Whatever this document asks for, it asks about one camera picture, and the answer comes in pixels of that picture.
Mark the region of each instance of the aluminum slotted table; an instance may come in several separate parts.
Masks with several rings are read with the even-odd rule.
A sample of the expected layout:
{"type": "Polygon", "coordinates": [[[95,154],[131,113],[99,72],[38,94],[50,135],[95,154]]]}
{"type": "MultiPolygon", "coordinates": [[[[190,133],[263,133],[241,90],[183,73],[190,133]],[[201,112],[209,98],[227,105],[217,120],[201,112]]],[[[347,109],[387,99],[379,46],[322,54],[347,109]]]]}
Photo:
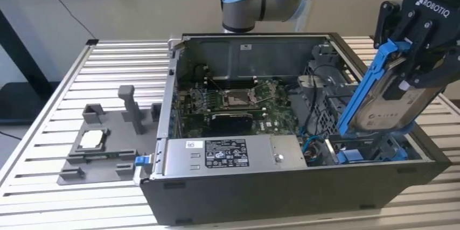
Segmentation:
{"type": "MultiPolygon", "coordinates": [[[[366,65],[367,37],[343,37],[366,65]]],[[[131,181],[58,186],[57,172],[87,103],[122,109],[117,87],[135,87],[141,108],[162,100],[166,41],[99,41],[86,46],[0,171],[0,227],[5,229],[163,229],[131,181]]],[[[427,185],[413,186],[378,211],[357,211],[189,226],[191,229],[460,229],[460,110],[439,95],[417,118],[453,162],[427,185]]]]}

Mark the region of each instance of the gray computer case exterior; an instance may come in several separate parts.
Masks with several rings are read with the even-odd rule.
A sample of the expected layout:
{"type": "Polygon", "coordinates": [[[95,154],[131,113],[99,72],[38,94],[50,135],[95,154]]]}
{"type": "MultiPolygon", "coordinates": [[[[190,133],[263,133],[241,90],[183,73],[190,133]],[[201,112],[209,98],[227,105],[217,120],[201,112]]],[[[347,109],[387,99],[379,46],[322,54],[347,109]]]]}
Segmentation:
{"type": "MultiPolygon", "coordinates": [[[[334,33],[242,35],[243,37],[326,35],[342,58],[346,59],[349,69],[359,75],[365,73],[365,65],[334,33]]],[[[193,36],[195,34],[183,35],[185,38],[193,36]]],[[[170,69],[175,70],[175,61],[171,62],[170,69]]],[[[174,74],[169,73],[170,89],[173,81],[174,74]]],[[[169,119],[169,111],[170,100],[165,99],[161,116],[166,117],[162,119],[169,119]]],[[[175,172],[167,175],[167,167],[173,166],[166,161],[167,155],[171,154],[167,152],[174,149],[169,149],[167,145],[174,143],[183,146],[185,143],[182,140],[167,140],[166,135],[161,136],[162,133],[159,125],[153,174],[139,183],[153,215],[161,225],[205,224],[381,208],[405,188],[427,183],[450,165],[433,141],[415,125],[409,137],[426,159],[314,168],[306,166],[301,168],[301,164],[294,163],[286,168],[273,167],[265,171],[251,171],[250,166],[246,166],[243,167],[246,171],[241,171],[241,168],[235,171],[231,171],[235,168],[225,168],[219,173],[179,175],[175,172]]],[[[190,165],[205,166],[202,163],[186,164],[190,165]]]]}

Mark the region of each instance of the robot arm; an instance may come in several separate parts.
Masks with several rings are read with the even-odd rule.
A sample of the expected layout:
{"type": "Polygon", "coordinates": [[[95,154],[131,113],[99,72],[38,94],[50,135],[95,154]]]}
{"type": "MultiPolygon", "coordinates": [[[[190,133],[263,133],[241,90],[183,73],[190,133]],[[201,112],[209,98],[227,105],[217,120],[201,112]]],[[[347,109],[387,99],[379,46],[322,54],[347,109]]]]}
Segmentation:
{"type": "Polygon", "coordinates": [[[446,85],[460,79],[460,0],[379,6],[374,61],[338,121],[343,137],[406,133],[446,85]]]}
{"type": "Polygon", "coordinates": [[[226,32],[249,32],[255,21],[295,19],[306,0],[222,0],[222,27],[226,32]]]}

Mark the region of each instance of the blue cable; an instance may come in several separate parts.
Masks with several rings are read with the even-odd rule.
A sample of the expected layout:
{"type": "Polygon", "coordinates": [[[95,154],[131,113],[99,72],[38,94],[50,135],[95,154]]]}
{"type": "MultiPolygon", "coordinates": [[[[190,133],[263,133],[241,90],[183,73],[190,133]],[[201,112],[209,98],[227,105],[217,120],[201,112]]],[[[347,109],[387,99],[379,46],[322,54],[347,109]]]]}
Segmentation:
{"type": "Polygon", "coordinates": [[[319,137],[319,136],[314,135],[314,136],[310,136],[310,137],[306,139],[305,145],[302,145],[301,153],[305,153],[305,152],[306,152],[309,142],[310,142],[314,138],[318,138],[318,137],[319,137]]]}

